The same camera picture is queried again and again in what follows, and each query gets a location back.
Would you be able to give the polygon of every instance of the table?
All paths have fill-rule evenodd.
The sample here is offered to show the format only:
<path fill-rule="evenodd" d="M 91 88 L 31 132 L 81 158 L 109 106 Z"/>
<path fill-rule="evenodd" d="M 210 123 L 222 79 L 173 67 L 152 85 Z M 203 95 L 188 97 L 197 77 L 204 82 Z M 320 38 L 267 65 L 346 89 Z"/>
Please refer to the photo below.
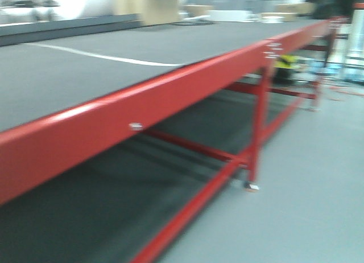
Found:
<path fill-rule="evenodd" d="M 249 171 L 245 187 L 257 189 L 262 143 L 304 98 L 315 105 L 319 95 L 319 81 L 314 93 L 271 89 L 274 61 L 318 38 L 329 44 L 306 48 L 329 53 L 336 21 L 162 25 L 2 47 L 0 202 L 143 131 L 226 162 L 133 262 L 152 261 L 238 167 Z M 256 69 L 258 85 L 235 82 Z M 251 144 L 240 153 L 150 129 L 221 89 L 257 96 Z M 270 91 L 299 98 L 266 125 Z"/>

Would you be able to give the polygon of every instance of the gray felt surface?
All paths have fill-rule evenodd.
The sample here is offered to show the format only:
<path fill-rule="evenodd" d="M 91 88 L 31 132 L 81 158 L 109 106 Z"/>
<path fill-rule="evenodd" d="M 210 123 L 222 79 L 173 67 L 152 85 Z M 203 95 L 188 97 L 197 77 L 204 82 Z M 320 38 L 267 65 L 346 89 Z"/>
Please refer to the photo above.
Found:
<path fill-rule="evenodd" d="M 316 22 L 162 25 L 42 43 L 130 59 L 191 64 Z M 109 61 L 26 44 L 1 47 L 0 60 L 0 131 L 176 68 Z"/>

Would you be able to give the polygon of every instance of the white line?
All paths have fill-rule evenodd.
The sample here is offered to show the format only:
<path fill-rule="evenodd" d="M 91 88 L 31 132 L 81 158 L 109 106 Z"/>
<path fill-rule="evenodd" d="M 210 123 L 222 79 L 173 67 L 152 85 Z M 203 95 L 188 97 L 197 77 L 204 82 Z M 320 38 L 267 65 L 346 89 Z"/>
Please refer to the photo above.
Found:
<path fill-rule="evenodd" d="M 164 63 L 148 62 L 148 61 L 135 60 L 135 59 L 129 59 L 129 58 L 121 58 L 121 57 L 115 57 L 115 56 L 93 54 L 92 52 L 79 51 L 74 48 L 65 48 L 65 47 L 58 47 L 58 46 L 39 44 L 39 43 L 25 43 L 25 44 L 31 45 L 31 46 L 43 47 L 43 48 L 51 48 L 53 50 L 66 51 L 66 52 L 70 52 L 72 54 L 79 54 L 79 55 L 84 55 L 84 56 L 89 56 L 89 57 L 94 57 L 94 58 L 101 58 L 101 59 L 106 59 L 106 60 L 138 64 L 138 65 L 155 65 L 157 67 L 180 67 L 183 65 L 183 64 L 164 64 Z"/>

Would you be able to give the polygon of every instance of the yellow object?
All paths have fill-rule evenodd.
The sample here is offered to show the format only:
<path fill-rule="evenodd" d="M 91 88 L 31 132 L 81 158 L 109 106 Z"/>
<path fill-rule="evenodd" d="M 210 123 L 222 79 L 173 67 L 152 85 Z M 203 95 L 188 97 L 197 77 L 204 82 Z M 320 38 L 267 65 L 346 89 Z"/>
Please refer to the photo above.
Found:
<path fill-rule="evenodd" d="M 281 55 L 275 62 L 276 68 L 295 69 L 297 68 L 297 57 L 294 55 Z"/>

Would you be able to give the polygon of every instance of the gray floor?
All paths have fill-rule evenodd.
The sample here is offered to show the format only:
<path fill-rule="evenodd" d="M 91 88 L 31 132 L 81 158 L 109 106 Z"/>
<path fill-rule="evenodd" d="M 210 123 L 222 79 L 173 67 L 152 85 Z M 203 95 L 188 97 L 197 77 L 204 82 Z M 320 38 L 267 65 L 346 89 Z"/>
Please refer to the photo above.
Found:
<path fill-rule="evenodd" d="M 258 193 L 232 182 L 159 263 L 363 263 L 364 97 L 327 87 L 320 108 L 265 146 Z"/>

